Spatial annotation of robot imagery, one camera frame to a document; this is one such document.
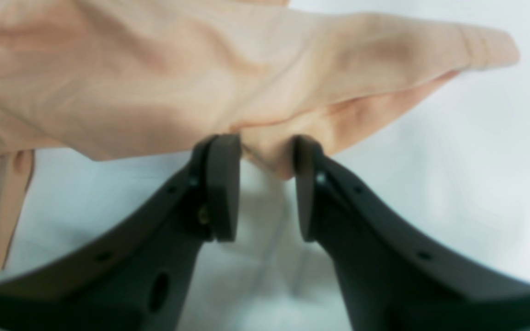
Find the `beige fabric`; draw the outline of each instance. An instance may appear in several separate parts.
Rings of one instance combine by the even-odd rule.
[[[0,0],[0,270],[35,148],[110,160],[236,132],[290,178],[292,135],[336,153],[457,72],[519,57],[493,29],[265,6],[285,2]]]

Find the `screw hole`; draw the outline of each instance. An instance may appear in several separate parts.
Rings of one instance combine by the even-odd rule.
[[[95,261],[97,261],[97,262],[105,262],[105,261],[109,260],[110,258],[112,258],[113,255],[114,254],[112,252],[105,251],[105,252],[97,255],[95,257]]]
[[[418,257],[425,261],[431,261],[433,259],[433,256],[425,251],[420,251],[416,255],[418,255]]]
[[[169,294],[169,276],[166,273],[160,273],[153,284],[149,309],[152,313],[157,312],[167,300]]]

